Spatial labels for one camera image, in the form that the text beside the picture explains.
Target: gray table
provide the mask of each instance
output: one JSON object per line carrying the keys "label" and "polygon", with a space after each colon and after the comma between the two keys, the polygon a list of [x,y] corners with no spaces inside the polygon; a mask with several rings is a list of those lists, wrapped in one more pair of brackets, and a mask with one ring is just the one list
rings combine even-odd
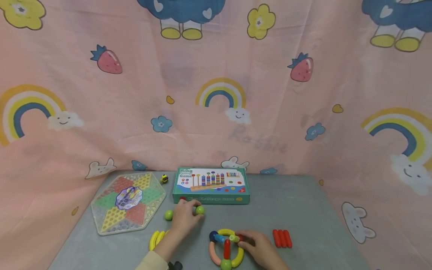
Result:
{"label": "gray table", "polygon": [[[99,192],[117,175],[107,177]],[[154,172],[159,179],[164,172]],[[141,231],[100,236],[96,231],[90,206],[70,234],[50,266],[50,270],[133,270],[148,251],[153,232],[166,231],[170,222],[164,219],[174,209],[172,199],[174,172],[164,185],[166,198],[159,210]],[[287,229],[293,248],[278,252],[292,270],[366,270],[370,269],[346,228],[336,216],[321,186],[311,176],[247,175],[251,202],[249,205],[204,205],[206,218],[182,243],[172,262],[178,260],[185,270],[219,269],[208,254],[209,233],[218,229],[255,229],[267,234],[273,242],[273,229]],[[217,245],[219,257],[223,245]],[[232,248],[232,258],[236,256]],[[260,269],[245,255],[236,269]]]}

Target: green ball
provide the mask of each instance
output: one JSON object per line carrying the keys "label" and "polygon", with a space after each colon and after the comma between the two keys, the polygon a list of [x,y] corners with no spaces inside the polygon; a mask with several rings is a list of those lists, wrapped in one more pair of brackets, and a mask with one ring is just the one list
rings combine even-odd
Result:
{"label": "green ball", "polygon": [[165,212],[165,219],[166,220],[172,220],[172,215],[174,214],[174,212],[172,210],[166,210]]}
{"label": "green ball", "polygon": [[204,215],[205,211],[204,211],[204,207],[202,206],[197,206],[195,208],[195,214],[197,215]]}
{"label": "green ball", "polygon": [[221,270],[231,270],[232,269],[231,260],[222,259],[220,262],[220,269]]}

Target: strawberry print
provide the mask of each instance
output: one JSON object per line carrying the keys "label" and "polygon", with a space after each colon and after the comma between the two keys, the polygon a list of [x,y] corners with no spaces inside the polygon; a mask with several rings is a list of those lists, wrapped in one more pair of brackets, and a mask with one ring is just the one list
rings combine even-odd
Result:
{"label": "strawberry print", "polygon": [[118,61],[117,55],[111,50],[107,50],[106,46],[96,46],[95,51],[91,51],[93,57],[90,60],[97,61],[100,70],[112,74],[120,74],[123,72],[121,64]]}
{"label": "strawberry print", "polygon": [[312,77],[314,69],[314,60],[308,57],[309,54],[300,53],[299,57],[292,60],[292,65],[289,65],[291,70],[291,79],[297,82],[307,82]]}

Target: hand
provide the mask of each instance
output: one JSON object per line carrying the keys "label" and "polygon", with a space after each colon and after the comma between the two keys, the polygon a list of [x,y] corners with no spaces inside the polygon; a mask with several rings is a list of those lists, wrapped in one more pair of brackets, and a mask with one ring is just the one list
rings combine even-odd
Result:
{"label": "hand", "polygon": [[196,226],[198,221],[204,217],[204,215],[193,215],[194,206],[200,205],[201,203],[197,200],[191,200],[189,202],[183,199],[180,200],[174,209],[172,226],[169,231],[179,234],[182,238],[186,237]]}
{"label": "hand", "polygon": [[200,206],[197,200],[186,202],[180,200],[174,209],[171,229],[164,235],[163,239],[153,249],[161,258],[169,262],[172,254],[180,245],[181,241],[191,232],[204,215],[193,215],[194,206]]}
{"label": "hand", "polygon": [[255,246],[243,241],[238,246],[247,250],[259,265],[267,270],[289,270],[265,234],[253,230],[238,231],[235,234],[255,241]]}

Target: red magnetic stick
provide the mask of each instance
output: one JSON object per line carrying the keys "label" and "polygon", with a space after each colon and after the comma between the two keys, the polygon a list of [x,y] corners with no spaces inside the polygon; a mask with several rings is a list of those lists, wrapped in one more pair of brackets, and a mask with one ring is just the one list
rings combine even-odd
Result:
{"label": "red magnetic stick", "polygon": [[284,230],[283,236],[285,236],[286,246],[292,248],[292,241],[291,241],[291,237],[289,236],[289,231]]}
{"label": "red magnetic stick", "polygon": [[225,260],[229,260],[229,256],[231,255],[231,241],[228,239],[223,243],[223,258]]}
{"label": "red magnetic stick", "polygon": [[286,248],[286,240],[285,240],[285,237],[283,236],[283,231],[282,231],[282,230],[279,230],[279,231],[277,231],[277,232],[279,233],[281,246],[282,246],[283,248]]}
{"label": "red magnetic stick", "polygon": [[279,238],[279,234],[277,233],[277,230],[273,230],[273,239],[274,239],[274,244],[280,248],[280,238]]}

